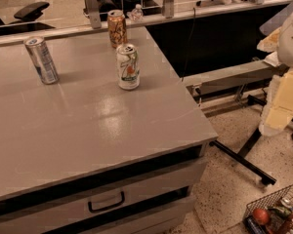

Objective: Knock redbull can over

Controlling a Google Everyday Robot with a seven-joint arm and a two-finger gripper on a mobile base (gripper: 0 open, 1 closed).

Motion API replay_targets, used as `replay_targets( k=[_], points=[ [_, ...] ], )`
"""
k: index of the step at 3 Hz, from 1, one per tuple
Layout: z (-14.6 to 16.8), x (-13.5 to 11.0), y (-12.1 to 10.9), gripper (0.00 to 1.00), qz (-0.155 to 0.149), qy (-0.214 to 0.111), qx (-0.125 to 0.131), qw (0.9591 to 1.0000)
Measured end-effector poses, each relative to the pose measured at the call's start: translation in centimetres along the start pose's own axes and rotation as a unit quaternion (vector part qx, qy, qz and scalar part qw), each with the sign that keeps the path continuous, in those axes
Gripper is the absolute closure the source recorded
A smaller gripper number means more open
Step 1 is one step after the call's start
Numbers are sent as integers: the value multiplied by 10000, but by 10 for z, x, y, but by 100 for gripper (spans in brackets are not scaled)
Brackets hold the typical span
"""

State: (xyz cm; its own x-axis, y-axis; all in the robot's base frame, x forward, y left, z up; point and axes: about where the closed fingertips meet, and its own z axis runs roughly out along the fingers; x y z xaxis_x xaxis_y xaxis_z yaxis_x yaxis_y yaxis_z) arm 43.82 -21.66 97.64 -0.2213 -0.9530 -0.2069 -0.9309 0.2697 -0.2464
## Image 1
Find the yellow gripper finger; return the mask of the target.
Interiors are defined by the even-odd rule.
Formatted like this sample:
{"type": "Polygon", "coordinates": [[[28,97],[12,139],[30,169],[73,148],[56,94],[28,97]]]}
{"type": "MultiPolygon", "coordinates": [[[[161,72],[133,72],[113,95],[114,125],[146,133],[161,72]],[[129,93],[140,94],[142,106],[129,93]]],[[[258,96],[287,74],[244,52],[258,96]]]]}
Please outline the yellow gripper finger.
{"type": "Polygon", "coordinates": [[[278,39],[281,28],[277,28],[266,38],[261,40],[257,45],[257,49],[263,52],[272,53],[277,49],[278,39]]]}
{"type": "Polygon", "coordinates": [[[259,131],[263,136],[280,134],[293,118],[293,69],[282,77],[274,75],[263,108],[259,131]]]}

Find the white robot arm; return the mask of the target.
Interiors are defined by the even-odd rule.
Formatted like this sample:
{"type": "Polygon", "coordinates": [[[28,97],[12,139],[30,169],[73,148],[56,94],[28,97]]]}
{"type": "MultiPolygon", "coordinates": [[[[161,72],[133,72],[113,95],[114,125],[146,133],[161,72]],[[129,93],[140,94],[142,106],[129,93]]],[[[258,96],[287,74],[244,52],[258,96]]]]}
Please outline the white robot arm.
{"type": "Polygon", "coordinates": [[[265,60],[274,58],[289,67],[282,77],[272,77],[262,111],[259,131],[271,137],[281,133],[293,119],[293,12],[281,27],[260,41],[257,49],[269,53],[265,60]]]}

